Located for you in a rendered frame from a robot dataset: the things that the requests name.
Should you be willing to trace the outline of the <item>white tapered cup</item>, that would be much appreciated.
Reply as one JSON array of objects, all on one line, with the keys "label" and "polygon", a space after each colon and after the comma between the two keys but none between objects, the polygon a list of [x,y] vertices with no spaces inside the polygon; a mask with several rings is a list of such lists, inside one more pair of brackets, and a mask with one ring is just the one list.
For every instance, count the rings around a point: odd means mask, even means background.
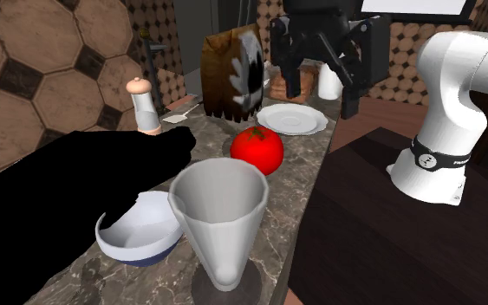
[{"label": "white tapered cup", "polygon": [[265,176],[241,159],[199,161],[171,183],[173,214],[216,289],[240,283],[268,196]]}]

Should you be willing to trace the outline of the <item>dark robot stand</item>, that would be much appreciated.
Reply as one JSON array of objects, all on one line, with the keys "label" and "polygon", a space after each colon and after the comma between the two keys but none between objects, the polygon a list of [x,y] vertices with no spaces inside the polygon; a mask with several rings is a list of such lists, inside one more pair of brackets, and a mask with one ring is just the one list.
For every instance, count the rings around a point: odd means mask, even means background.
[{"label": "dark robot stand", "polygon": [[409,143],[378,128],[325,157],[289,279],[304,305],[488,305],[488,170],[457,206],[420,202],[386,170]]}]

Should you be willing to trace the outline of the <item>dark thin post with knob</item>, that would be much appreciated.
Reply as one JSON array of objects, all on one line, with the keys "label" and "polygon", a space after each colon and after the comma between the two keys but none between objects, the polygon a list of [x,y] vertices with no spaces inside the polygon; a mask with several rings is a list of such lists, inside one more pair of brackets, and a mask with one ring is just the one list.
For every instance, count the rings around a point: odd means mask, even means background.
[{"label": "dark thin post with knob", "polygon": [[157,69],[153,64],[153,57],[157,53],[165,50],[167,46],[160,42],[155,42],[150,36],[149,30],[146,28],[140,28],[139,34],[140,34],[140,38],[143,40],[145,51],[146,51],[147,64],[149,65],[149,68],[151,70],[150,81],[153,85],[154,105],[157,110],[160,110],[164,114],[165,106],[161,99],[161,94],[159,90],[159,79],[157,75]]}]

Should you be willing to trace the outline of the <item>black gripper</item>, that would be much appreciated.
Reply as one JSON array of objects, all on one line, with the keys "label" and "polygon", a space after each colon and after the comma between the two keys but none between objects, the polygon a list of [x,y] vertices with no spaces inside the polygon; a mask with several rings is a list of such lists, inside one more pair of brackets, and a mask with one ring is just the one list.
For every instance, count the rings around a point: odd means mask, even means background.
[{"label": "black gripper", "polygon": [[270,21],[270,56],[285,79],[288,98],[301,94],[300,44],[318,33],[322,64],[343,85],[341,118],[358,114],[360,98],[387,77],[391,24],[388,16],[349,21],[361,5],[362,0],[283,0],[287,16]]}]

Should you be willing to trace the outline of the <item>grey cabinet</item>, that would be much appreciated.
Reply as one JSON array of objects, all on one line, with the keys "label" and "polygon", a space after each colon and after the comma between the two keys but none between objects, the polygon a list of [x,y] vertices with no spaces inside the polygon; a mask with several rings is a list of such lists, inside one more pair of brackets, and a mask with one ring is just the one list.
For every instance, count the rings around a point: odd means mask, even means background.
[{"label": "grey cabinet", "polygon": [[259,0],[173,0],[189,95],[201,95],[200,57],[206,36],[255,23]]}]

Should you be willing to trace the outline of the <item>brown paper bag with print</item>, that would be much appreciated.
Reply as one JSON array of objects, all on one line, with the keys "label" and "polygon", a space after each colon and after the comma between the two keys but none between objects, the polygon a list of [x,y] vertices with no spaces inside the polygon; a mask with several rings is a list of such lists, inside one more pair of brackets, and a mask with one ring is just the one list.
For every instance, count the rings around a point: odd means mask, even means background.
[{"label": "brown paper bag with print", "polygon": [[200,76],[205,113],[237,123],[262,106],[264,53],[253,23],[204,39]]}]

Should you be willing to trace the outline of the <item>white jar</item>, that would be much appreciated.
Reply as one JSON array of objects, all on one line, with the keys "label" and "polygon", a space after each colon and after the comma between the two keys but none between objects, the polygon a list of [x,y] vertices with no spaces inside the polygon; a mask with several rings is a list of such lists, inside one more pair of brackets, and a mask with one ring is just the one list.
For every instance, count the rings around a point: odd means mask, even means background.
[{"label": "white jar", "polygon": [[333,101],[342,96],[343,85],[337,73],[329,68],[327,63],[321,65],[318,74],[318,96],[321,99]]}]

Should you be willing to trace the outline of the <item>red tomato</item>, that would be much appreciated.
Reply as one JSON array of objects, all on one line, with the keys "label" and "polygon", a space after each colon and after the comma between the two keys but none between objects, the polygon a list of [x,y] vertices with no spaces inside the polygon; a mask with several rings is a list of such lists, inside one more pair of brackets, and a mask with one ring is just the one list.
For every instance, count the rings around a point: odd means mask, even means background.
[{"label": "red tomato", "polygon": [[231,143],[230,155],[254,165],[264,175],[272,174],[283,162],[283,142],[266,127],[249,127]]}]

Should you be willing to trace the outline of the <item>large black shape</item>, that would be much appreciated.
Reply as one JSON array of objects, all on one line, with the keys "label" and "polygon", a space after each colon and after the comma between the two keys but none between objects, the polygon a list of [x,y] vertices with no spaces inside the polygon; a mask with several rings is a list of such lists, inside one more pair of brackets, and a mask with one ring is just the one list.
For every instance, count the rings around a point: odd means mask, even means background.
[{"label": "large black shape", "polygon": [[0,172],[0,305],[23,305],[192,159],[188,127],[74,131]]}]

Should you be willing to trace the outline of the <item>white spatula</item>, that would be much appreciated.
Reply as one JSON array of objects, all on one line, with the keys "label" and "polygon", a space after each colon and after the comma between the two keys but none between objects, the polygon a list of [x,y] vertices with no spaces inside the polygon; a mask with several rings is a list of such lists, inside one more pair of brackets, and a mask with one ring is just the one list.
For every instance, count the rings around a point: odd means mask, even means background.
[{"label": "white spatula", "polygon": [[200,103],[198,103],[197,105],[191,107],[190,109],[188,109],[187,111],[185,111],[184,113],[182,114],[175,114],[175,115],[171,115],[169,117],[165,117],[163,119],[164,122],[167,122],[167,123],[171,123],[171,124],[178,124],[180,123],[181,121],[183,120],[186,120],[187,119],[187,115],[192,111],[194,110],[196,107],[199,107],[200,106]]}]

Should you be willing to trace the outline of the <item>white window with dark frame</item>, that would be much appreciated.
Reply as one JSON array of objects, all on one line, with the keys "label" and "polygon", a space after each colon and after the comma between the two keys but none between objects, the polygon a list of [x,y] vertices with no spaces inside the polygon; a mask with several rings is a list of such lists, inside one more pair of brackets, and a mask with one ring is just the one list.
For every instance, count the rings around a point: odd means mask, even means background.
[{"label": "white window with dark frame", "polygon": [[357,0],[355,17],[389,15],[394,23],[467,25],[477,0]]}]

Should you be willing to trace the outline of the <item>brown basket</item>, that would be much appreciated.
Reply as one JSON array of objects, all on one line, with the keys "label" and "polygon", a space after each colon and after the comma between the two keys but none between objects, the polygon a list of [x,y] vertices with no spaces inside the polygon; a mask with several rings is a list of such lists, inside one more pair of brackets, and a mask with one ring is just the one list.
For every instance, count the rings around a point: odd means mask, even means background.
[{"label": "brown basket", "polygon": [[270,88],[268,89],[267,96],[272,100],[303,104],[311,96],[314,89],[317,68],[315,66],[302,65],[299,70],[301,80],[301,94],[299,96],[296,98],[288,98],[286,96],[285,80],[278,68],[271,70]]}]

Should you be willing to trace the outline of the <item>white and peach pepper mill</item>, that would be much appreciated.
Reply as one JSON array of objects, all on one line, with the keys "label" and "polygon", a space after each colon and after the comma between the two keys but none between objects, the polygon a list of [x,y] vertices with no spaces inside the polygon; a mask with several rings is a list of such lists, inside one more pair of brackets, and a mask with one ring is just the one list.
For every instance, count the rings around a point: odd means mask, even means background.
[{"label": "white and peach pepper mill", "polygon": [[153,105],[150,81],[134,77],[127,83],[126,90],[130,93],[133,101],[138,131],[149,135],[162,133],[159,116]]}]

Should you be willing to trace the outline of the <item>white plate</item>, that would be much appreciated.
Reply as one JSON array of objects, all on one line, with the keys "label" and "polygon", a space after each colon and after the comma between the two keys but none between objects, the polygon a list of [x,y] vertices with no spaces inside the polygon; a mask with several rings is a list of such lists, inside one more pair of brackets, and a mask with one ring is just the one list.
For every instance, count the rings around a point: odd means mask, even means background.
[{"label": "white plate", "polygon": [[299,104],[274,104],[257,113],[257,121],[276,133],[285,135],[311,135],[324,130],[327,117],[313,107]]}]

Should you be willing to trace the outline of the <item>white bowl with blue base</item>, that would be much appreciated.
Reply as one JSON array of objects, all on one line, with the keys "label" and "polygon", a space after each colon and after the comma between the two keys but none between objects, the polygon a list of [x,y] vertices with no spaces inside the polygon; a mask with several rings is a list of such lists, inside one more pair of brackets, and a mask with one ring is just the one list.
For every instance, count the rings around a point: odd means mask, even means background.
[{"label": "white bowl with blue base", "polygon": [[183,235],[166,191],[145,191],[135,204],[102,230],[99,217],[95,237],[102,252],[121,263],[147,267],[164,260]]}]

